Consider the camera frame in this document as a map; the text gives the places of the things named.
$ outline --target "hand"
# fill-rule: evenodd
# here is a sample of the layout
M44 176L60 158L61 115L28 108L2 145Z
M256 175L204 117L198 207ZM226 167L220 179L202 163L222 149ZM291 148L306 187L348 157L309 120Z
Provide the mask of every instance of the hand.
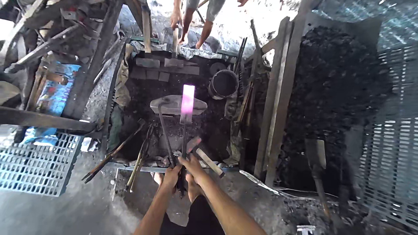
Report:
M238 7L242 7L248 2L248 0L238 0L237 2L241 3Z
M174 30L177 28L177 23L180 25L183 25L183 20L181 19L181 13L180 10L173 10L173 13L171 14L171 28Z
M191 153L190 160L178 157L178 161L186 167L189 173L194 177L197 184L202 176L207 175L206 172L202 169L202 166L199 163L199 160Z
M164 175L163 183L161 184L161 187L167 188L167 189L173 189L176 186L177 179L178 179L178 173L180 172L180 169L183 165L178 164L174 168L167 168L166 174Z

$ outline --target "glowing hot metal bar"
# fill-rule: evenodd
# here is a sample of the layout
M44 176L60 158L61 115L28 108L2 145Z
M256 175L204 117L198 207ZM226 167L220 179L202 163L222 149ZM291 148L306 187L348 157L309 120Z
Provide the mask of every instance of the glowing hot metal bar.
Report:
M194 86L183 86L183 98L181 100L180 123L191 123L193 114Z

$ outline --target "foot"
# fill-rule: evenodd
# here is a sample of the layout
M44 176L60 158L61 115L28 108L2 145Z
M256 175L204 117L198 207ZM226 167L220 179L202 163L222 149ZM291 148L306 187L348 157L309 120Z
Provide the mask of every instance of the foot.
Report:
M151 172L151 177L154 179L154 181L158 185L161 185L163 183L163 180L164 180L164 174L163 173Z
M203 42L198 41L198 42L196 43L196 49L200 49L200 48L202 47L202 45L203 45Z
M187 38L187 33L186 33L186 35L184 35L184 37L181 37L181 39L178 41L178 44L180 46L184 46L184 45L187 45L188 43L189 43L189 40Z
M190 202L193 203L197 196L203 195L203 190L198 184L196 184L194 177L191 174L186 174L186 180L189 184L187 194L189 195Z

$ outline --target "sledgehammer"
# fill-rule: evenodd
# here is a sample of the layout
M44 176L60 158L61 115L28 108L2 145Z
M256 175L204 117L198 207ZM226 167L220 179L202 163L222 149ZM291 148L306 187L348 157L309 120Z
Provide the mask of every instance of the sledgehammer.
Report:
M199 144L202 142L202 139L198 136L194 137L187 143L187 151L189 154L193 150L208 164L208 166L219 176L219 178L224 177L225 173L217 166L207 155L206 153L199 148Z

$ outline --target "forearm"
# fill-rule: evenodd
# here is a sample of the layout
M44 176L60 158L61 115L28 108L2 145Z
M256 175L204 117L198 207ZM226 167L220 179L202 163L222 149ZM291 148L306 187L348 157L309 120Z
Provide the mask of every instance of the forearm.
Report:
M197 183L212 204L226 235L264 235L264 230L232 198L230 198L209 175L202 176Z
M181 0L174 0L174 9L173 9L173 11L175 11L175 10L180 11L180 3L181 3Z
M168 208L171 189L159 187L147 213L136 228L134 235L159 235L164 214Z

